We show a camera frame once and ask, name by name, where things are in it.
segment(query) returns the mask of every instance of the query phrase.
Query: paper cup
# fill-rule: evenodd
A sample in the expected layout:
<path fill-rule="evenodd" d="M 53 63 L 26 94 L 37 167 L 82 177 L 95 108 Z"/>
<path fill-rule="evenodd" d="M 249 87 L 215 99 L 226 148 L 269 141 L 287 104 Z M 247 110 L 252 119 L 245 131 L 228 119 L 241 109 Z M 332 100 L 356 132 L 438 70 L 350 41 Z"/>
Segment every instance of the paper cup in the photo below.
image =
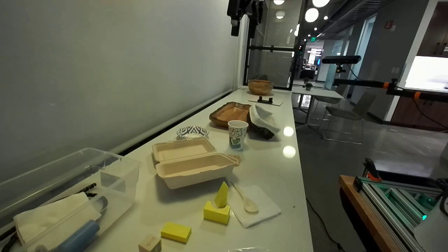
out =
<path fill-rule="evenodd" d="M 248 126 L 249 124 L 245 121 L 233 120 L 228 122 L 228 143 L 230 148 L 234 150 L 243 149 Z"/>

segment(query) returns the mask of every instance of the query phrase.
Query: wooden bowl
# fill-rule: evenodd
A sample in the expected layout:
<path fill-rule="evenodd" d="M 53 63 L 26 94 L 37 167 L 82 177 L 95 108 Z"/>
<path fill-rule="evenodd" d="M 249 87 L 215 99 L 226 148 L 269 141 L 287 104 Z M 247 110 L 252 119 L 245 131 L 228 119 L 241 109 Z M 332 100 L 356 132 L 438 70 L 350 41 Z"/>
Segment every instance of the wooden bowl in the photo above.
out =
<path fill-rule="evenodd" d="M 249 80 L 248 86 L 252 94 L 265 96 L 272 91 L 274 84 L 270 81 Z"/>

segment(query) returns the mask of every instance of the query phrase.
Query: wooden board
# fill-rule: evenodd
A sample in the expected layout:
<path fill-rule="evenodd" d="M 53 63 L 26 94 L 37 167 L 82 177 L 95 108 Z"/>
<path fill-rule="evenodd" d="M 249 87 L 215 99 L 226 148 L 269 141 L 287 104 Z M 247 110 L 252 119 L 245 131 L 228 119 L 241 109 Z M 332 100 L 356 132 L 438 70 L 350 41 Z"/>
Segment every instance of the wooden board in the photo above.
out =
<path fill-rule="evenodd" d="M 344 175 L 339 176 L 339 184 L 342 190 L 356 209 L 356 212 L 362 219 L 364 225 L 366 225 L 367 229 L 370 231 L 376 244 L 383 252 L 401 252 L 400 247 L 390 236 L 376 214 L 372 211 L 361 194 L 359 194 L 353 187 L 354 180 L 354 177 Z"/>
<path fill-rule="evenodd" d="M 249 104 L 238 102 L 228 102 L 224 106 L 211 113 L 209 119 L 218 127 L 228 128 L 227 123 L 231 120 L 240 120 L 247 122 L 249 113 Z"/>

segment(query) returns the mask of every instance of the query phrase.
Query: wooden tray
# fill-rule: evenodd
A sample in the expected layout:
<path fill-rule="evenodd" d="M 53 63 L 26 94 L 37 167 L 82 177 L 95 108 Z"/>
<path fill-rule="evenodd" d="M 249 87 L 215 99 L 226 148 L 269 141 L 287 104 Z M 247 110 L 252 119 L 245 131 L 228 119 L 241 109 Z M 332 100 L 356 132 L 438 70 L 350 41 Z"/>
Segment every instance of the wooden tray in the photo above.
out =
<path fill-rule="evenodd" d="M 234 101 L 228 102 L 215 112 L 211 113 L 209 119 L 218 127 L 228 128 L 227 123 L 231 120 L 241 120 L 247 122 L 249 108 L 249 104 L 241 104 Z"/>

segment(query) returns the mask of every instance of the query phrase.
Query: container lid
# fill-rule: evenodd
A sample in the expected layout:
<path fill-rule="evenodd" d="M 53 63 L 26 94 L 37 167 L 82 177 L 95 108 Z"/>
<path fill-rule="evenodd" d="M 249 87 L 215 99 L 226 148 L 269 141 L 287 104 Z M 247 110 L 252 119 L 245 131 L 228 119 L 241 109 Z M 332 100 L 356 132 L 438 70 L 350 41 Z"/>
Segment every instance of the container lid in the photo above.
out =
<path fill-rule="evenodd" d="M 183 139 L 165 143 L 156 143 L 152 146 L 154 159 L 163 162 L 172 159 L 184 158 L 215 152 L 216 149 L 205 137 Z"/>

